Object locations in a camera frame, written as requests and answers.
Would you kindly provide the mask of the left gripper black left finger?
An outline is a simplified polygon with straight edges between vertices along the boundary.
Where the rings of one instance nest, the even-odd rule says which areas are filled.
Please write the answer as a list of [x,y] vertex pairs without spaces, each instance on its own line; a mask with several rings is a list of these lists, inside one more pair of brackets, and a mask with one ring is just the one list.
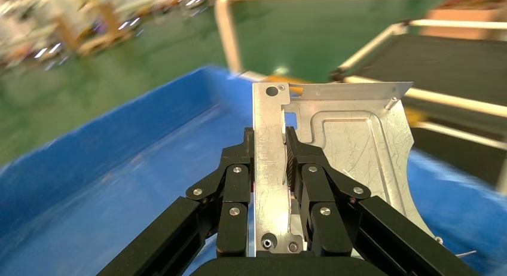
[[241,144],[222,150],[218,168],[190,186],[99,275],[182,275],[216,235],[220,256],[246,256],[251,200],[254,131]]

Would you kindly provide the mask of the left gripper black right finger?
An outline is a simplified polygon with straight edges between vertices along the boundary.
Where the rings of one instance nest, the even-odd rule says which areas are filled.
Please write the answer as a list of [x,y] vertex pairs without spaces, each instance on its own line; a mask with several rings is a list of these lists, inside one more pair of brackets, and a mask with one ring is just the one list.
[[286,129],[287,175],[313,272],[338,275],[474,275],[475,271],[368,187],[332,168],[320,147]]

